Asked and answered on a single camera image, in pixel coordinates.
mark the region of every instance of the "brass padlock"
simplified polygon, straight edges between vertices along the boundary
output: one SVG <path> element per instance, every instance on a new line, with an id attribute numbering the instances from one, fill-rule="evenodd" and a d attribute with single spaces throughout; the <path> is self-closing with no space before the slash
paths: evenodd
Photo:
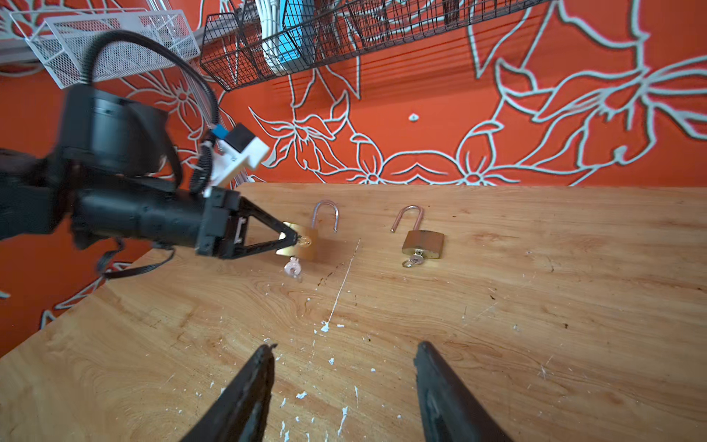
<path id="1" fill-rule="evenodd" d="M 295 223 L 283 223 L 285 226 L 293 229 L 300 235 L 300 240 L 297 244 L 291 247 L 286 247 L 284 249 L 277 250 L 275 253 L 277 255 L 296 257 L 305 261 L 313 261 L 317 257 L 317 240 L 319 239 L 319 231 L 317 230 L 317 211 L 322 204 L 328 204 L 334 207 L 334 213 L 336 214 L 336 220 L 334 221 L 334 232 L 337 231 L 339 227 L 339 208 L 334 204 L 334 202 L 328 199 L 323 199 L 314 208 L 312 213 L 312 227 L 305 227 Z M 280 233 L 280 238 L 284 238 L 284 233 Z"/>
<path id="2" fill-rule="evenodd" d="M 404 207 L 400 213 L 398 213 L 390 231 L 395 232 L 402 218 L 402 214 L 410 209 L 417 209 L 419 215 L 417 216 L 417 221 L 415 221 L 415 226 L 407 233 L 405 242 L 402 243 L 402 252 L 405 255 L 410 255 L 410 258 L 402 263 L 403 267 L 412 267 L 415 264 L 422 264 L 425 262 L 425 258 L 432 260 L 439 259 L 442 255 L 442 247 L 444 246 L 443 233 L 420 230 L 420 224 L 422 223 L 425 211 L 418 206 Z"/>

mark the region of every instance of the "wall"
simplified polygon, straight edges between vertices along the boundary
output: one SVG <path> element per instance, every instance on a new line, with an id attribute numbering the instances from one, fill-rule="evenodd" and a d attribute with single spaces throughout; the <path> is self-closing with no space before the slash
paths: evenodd
<path id="1" fill-rule="evenodd" d="M 171 4 L 194 28 L 230 7 Z M 251 172 L 259 181 L 704 186 L 705 13 L 697 0 L 553 1 L 217 96 L 228 126 L 244 122 L 274 147 Z M 169 110 L 189 171 L 204 122 L 178 73 L 100 87 Z M 61 91 L 40 72 L 0 77 L 0 96 L 1 143 L 45 155 Z M 78 252 L 58 230 L 0 245 L 0 354 L 99 283 L 93 266 L 111 244 Z"/>

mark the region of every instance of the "white metal basket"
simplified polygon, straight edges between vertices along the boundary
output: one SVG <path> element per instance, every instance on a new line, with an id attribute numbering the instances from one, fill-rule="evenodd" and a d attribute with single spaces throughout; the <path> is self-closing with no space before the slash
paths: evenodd
<path id="1" fill-rule="evenodd" d="M 146 11 L 143 8 L 80 9 L 66 15 L 46 16 L 47 11 L 11 13 L 41 13 L 42 25 L 25 41 L 60 88 L 78 83 L 86 49 L 99 34 L 108 30 L 131 30 L 151 38 L 184 60 L 199 55 L 187 18 L 182 11 Z M 173 66 L 167 59 L 133 43 L 117 42 L 101 52 L 95 64 L 94 81 L 110 80 L 154 69 Z"/>

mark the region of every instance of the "gold padlock body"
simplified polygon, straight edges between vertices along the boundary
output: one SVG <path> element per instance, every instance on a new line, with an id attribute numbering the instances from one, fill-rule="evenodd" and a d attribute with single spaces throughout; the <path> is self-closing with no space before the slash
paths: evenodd
<path id="1" fill-rule="evenodd" d="M 422 250 L 422 256 L 432 260 L 439 259 L 444 246 L 444 233 L 433 231 L 410 231 L 402 243 L 405 255 L 414 255 L 416 250 Z"/>
<path id="2" fill-rule="evenodd" d="M 316 228 L 300 226 L 295 223 L 283 223 L 295 232 L 300 234 L 300 240 L 295 245 L 277 250 L 275 253 L 282 256 L 294 256 L 301 260 L 313 261 L 317 257 L 317 239 L 319 231 Z M 280 239 L 285 238 L 284 233 L 280 233 Z"/>

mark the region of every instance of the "wooden table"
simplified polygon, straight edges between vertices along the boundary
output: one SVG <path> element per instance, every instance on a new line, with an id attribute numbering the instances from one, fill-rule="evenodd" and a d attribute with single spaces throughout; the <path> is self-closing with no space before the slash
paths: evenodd
<path id="1" fill-rule="evenodd" d="M 187 249 L 111 281 L 0 361 L 3 440 L 177 440 L 276 342 L 266 440 L 418 441 L 423 339 L 516 441 L 704 440 L 705 190 L 242 189 L 301 224 L 338 203 L 302 282 L 274 253 Z M 446 235 L 441 260 L 411 269 L 414 214 L 390 233 L 408 204 Z"/>

